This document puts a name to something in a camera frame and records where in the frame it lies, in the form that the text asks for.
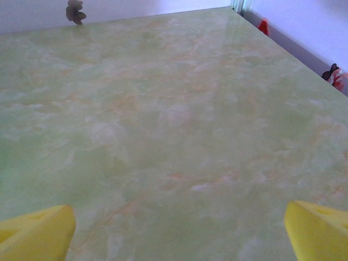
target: glossy surface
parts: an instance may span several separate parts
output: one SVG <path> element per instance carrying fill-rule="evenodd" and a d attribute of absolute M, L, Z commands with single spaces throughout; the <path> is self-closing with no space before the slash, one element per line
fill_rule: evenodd
<path fill-rule="evenodd" d="M 295 260 L 348 209 L 347 99 L 229 8 L 0 37 L 0 219 L 71 204 L 67 260 Z"/>

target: yellow object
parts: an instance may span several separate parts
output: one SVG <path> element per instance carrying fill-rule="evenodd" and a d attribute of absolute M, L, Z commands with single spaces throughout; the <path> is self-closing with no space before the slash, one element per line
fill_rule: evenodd
<path fill-rule="evenodd" d="M 70 206 L 56 206 L 1 221 L 0 260 L 63 261 L 75 225 Z"/>
<path fill-rule="evenodd" d="M 285 227 L 299 261 L 348 260 L 348 212 L 292 201 Z"/>

